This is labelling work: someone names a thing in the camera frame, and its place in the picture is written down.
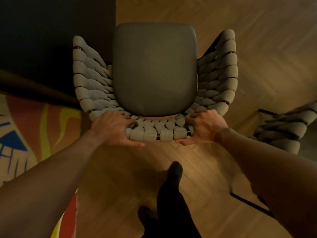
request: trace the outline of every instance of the woven chair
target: woven chair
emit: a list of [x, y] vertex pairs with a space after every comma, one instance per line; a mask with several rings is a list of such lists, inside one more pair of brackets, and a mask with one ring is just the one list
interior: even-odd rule
[[[259, 112], [271, 115], [272, 119], [265, 120], [263, 124], [260, 124], [255, 129], [253, 136], [249, 138], [297, 155], [300, 148], [300, 139], [306, 133], [307, 126], [317, 118], [317, 101], [305, 104], [283, 114], [277, 114], [264, 109], [259, 109]], [[259, 201], [266, 205], [265, 200], [254, 191], [252, 185], [251, 189]], [[268, 210], [234, 194], [232, 190], [230, 191], [230, 195], [273, 217], [273, 214]]]
[[169, 142], [194, 134], [185, 118], [195, 112], [228, 111], [237, 89], [233, 30], [220, 33], [197, 60], [192, 27], [173, 23], [125, 23], [116, 28], [113, 65], [80, 36], [73, 39], [76, 96], [92, 121], [106, 111], [125, 111], [138, 126], [134, 141]]

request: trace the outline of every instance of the foot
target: foot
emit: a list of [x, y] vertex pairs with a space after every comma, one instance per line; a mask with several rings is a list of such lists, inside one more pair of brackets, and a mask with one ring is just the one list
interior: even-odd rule
[[180, 180], [182, 178], [182, 175], [183, 175], [182, 165], [179, 162], [174, 161], [168, 169], [166, 181], [178, 187]]
[[141, 206], [139, 208], [138, 217], [142, 225], [144, 226], [144, 228], [148, 226], [153, 219], [156, 219], [154, 212], [151, 211], [151, 209], [146, 206]]

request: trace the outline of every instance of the hand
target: hand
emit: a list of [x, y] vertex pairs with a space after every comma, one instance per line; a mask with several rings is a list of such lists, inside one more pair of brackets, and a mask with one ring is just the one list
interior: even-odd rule
[[212, 143], [216, 134], [228, 128], [224, 118], [216, 110], [208, 110], [203, 113], [195, 113], [186, 122], [194, 126], [195, 134], [188, 139], [175, 140], [175, 143], [184, 146], [198, 143]]
[[130, 125], [136, 125], [136, 120], [124, 112], [105, 112], [100, 115], [91, 125], [90, 132], [93, 132], [100, 144], [123, 145], [123, 146], [144, 146], [142, 142], [127, 139], [125, 129]]

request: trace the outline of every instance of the black metal chair leg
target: black metal chair leg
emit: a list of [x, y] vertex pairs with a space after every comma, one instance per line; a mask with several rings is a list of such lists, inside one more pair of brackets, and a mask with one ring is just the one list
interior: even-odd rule
[[271, 112], [271, 111], [268, 111], [268, 110], [265, 110], [265, 109], [262, 109], [260, 108], [258, 110], [259, 113], [264, 113], [264, 114], [268, 114], [268, 115], [271, 115], [271, 116], [275, 116], [275, 115], [278, 115], [277, 113], [274, 113], [274, 112]]
[[268, 215], [268, 216], [274, 218], [273, 214], [272, 214], [270, 211], [268, 211], [268, 210], [262, 208], [261, 206], [256, 205], [256, 204], [252, 203], [251, 201], [248, 201], [248, 200], [246, 200], [246, 199], [244, 199], [244, 198], [242, 198], [242, 197], [240, 197], [240, 196], [238, 196], [238, 195], [236, 195], [236, 194], [234, 194], [234, 193], [232, 193], [232, 192], [230, 192], [230, 196], [232, 196], [233, 198], [236, 198], [237, 200], [240, 200], [240, 201], [242, 201], [243, 203], [245, 203], [245, 204], [247, 204], [247, 205], [249, 205], [249, 206], [251, 206], [251, 207], [257, 209], [258, 211], [260, 211], [260, 212], [262, 212], [262, 213], [264, 213], [264, 214], [266, 214], [266, 215]]

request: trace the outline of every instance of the herringbone wood floor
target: herringbone wood floor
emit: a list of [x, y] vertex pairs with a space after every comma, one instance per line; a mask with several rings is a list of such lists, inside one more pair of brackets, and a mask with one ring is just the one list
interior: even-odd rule
[[[225, 115], [250, 135], [265, 108], [284, 112], [317, 99], [317, 0], [117, 0], [117, 24], [191, 25], [200, 57], [216, 36], [236, 32], [239, 85]], [[229, 196], [259, 203], [232, 158], [217, 145], [182, 147], [154, 142], [145, 148], [102, 147], [79, 186], [77, 237], [141, 237], [141, 204], [155, 208], [173, 160], [183, 165], [180, 190], [202, 237], [290, 237], [274, 219]]]

